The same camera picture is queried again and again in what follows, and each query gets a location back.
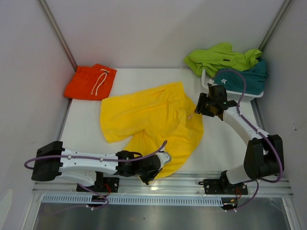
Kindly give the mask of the yellow shorts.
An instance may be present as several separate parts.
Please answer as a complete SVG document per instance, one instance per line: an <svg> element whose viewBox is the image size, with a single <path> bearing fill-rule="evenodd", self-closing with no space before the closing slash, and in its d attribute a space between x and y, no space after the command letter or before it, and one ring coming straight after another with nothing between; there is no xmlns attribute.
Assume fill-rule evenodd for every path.
<svg viewBox="0 0 307 230"><path fill-rule="evenodd" d="M179 170L201 142L202 116L181 82L114 96L101 102L100 127L108 143L130 138L125 150L148 155L164 141L171 156L158 173L164 178Z"/></svg>

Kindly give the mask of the orange shorts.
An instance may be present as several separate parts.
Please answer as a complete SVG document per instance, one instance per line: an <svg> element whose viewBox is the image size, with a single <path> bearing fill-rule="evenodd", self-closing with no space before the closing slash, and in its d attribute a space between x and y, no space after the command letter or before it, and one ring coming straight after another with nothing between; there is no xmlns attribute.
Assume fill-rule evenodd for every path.
<svg viewBox="0 0 307 230"><path fill-rule="evenodd" d="M100 64L78 66L63 96L78 100L101 101L112 90L117 70Z"/></svg>

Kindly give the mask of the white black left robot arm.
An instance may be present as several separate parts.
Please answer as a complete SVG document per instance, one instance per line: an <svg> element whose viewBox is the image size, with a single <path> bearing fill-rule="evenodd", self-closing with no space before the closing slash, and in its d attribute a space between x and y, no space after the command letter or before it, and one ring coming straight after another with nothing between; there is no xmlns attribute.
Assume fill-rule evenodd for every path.
<svg viewBox="0 0 307 230"><path fill-rule="evenodd" d="M146 156L127 150L95 156L64 148L61 141L53 141L39 148L36 157L26 161L24 166L32 170L33 181L49 182L59 177L98 192L104 187L100 173L138 176L148 184L170 160L164 146Z"/></svg>

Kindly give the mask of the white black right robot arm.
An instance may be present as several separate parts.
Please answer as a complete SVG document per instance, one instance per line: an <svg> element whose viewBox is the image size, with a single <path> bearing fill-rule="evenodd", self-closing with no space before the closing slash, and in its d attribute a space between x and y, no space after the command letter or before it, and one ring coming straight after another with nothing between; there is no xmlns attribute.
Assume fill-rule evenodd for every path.
<svg viewBox="0 0 307 230"><path fill-rule="evenodd" d="M195 113L219 117L247 146L243 164L221 173L220 190L228 194L239 184L266 181L271 175L277 176L274 183L279 182L284 171L282 138L253 124L241 112L239 102L228 100L224 86L210 85L208 89L208 93L200 94Z"/></svg>

